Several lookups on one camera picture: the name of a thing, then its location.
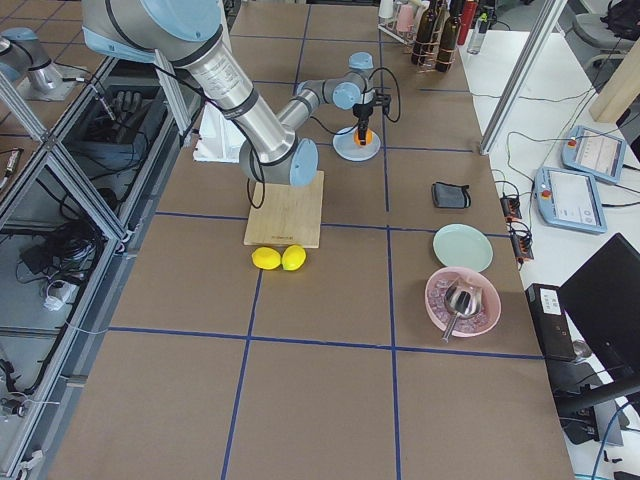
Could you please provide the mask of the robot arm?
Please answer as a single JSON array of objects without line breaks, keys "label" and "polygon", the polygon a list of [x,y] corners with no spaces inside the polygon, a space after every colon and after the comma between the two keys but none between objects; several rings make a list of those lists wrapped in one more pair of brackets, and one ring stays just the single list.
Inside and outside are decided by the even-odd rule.
[{"label": "robot arm", "polygon": [[63,80],[63,71],[26,27],[1,32],[1,73],[25,100],[63,101],[75,85],[74,79]]},{"label": "robot arm", "polygon": [[93,51],[151,63],[162,53],[185,69],[212,103],[244,135],[239,163],[253,181],[296,187],[310,184],[318,149],[296,131],[322,104],[347,110],[372,99],[373,60],[366,52],[349,59],[348,72],[302,83],[274,113],[223,42],[221,9],[215,1],[84,1],[83,34]]}]

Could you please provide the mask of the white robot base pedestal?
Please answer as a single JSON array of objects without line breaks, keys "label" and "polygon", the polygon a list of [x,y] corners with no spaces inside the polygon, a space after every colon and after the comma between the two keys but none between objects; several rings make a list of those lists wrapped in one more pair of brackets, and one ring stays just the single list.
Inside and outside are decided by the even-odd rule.
[{"label": "white robot base pedestal", "polygon": [[244,135],[218,109],[206,105],[198,128],[198,141],[193,158],[197,162],[239,162]]}]

